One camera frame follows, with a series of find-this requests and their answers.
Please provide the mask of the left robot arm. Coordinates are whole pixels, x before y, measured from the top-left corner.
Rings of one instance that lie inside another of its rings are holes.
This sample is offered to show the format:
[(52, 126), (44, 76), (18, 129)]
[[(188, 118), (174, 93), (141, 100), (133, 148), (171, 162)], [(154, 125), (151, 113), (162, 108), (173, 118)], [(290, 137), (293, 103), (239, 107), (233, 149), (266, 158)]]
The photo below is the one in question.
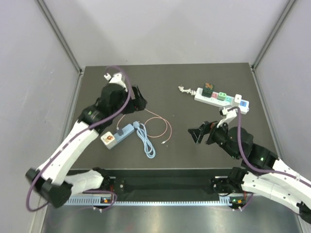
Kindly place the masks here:
[(54, 208), (63, 206), (72, 195), (89, 190), (106, 192), (110, 188), (110, 180), (104, 177), (102, 169), (91, 169), (76, 175), (68, 175), (68, 172), (115, 117), (142, 111), (146, 104), (146, 99), (135, 85), (130, 90), (116, 83), (104, 86), (101, 96), (81, 112), (69, 135), (53, 155), (37, 169), (30, 168), (26, 172), (30, 189)]

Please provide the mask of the white 80W charger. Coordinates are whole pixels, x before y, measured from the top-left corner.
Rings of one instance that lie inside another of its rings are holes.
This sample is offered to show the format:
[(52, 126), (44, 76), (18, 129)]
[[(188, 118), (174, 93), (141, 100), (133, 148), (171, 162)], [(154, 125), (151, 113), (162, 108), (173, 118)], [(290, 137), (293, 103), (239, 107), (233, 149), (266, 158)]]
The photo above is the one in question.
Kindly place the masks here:
[(239, 94), (236, 94), (234, 99), (233, 99), (232, 106), (238, 107), (240, 105), (241, 100), (242, 100), (242, 96)]

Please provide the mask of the white cube socket adapter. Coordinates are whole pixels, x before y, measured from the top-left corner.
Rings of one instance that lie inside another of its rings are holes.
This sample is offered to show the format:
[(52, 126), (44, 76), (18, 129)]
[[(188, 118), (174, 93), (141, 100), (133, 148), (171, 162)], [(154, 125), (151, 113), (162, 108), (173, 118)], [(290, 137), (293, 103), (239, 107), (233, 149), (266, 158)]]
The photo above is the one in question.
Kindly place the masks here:
[(117, 140), (111, 132), (104, 133), (100, 139), (109, 150), (117, 145)]

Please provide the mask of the dark green charger cube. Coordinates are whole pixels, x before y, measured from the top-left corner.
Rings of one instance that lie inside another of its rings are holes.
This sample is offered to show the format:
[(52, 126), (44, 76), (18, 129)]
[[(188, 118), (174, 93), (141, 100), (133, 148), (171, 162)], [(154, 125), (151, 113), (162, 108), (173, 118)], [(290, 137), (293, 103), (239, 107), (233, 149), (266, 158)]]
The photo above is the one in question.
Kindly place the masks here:
[(202, 89), (202, 96), (211, 98), (213, 91), (214, 91), (215, 85), (211, 83), (205, 83), (204, 87)]

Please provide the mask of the light green plug adapter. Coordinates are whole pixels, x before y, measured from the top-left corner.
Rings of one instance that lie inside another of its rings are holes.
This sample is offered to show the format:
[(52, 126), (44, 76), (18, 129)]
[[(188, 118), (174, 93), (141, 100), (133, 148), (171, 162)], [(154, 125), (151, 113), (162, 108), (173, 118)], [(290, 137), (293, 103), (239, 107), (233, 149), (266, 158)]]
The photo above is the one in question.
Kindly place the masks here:
[(224, 92), (219, 92), (219, 93), (218, 93), (218, 96), (217, 96), (217, 99), (218, 99), (218, 100), (221, 100), (221, 101), (225, 101), (225, 99), (226, 99), (226, 93), (224, 93)]

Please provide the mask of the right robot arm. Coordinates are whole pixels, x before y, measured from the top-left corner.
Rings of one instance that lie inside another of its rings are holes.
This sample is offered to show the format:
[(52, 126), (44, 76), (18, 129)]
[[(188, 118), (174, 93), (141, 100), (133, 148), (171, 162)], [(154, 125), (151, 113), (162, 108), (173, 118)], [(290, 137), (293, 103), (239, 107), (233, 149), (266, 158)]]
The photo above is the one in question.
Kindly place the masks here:
[(244, 191), (278, 202), (305, 222), (311, 221), (311, 183), (291, 169), (275, 153), (253, 142), (252, 134), (228, 124), (205, 121), (198, 128), (188, 129), (195, 144), (205, 135), (207, 145), (217, 144), (231, 158), (240, 160), (241, 167), (232, 168), (226, 184), (230, 191)]

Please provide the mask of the dark grey charger plug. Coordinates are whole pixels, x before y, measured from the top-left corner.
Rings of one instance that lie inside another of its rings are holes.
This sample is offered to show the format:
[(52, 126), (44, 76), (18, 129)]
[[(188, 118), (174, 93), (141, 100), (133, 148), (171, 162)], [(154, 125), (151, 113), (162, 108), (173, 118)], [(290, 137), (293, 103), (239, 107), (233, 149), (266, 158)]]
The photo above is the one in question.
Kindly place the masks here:
[(119, 136), (123, 135), (123, 130), (122, 130), (122, 129), (118, 129), (118, 130), (117, 130), (117, 134), (118, 134)]

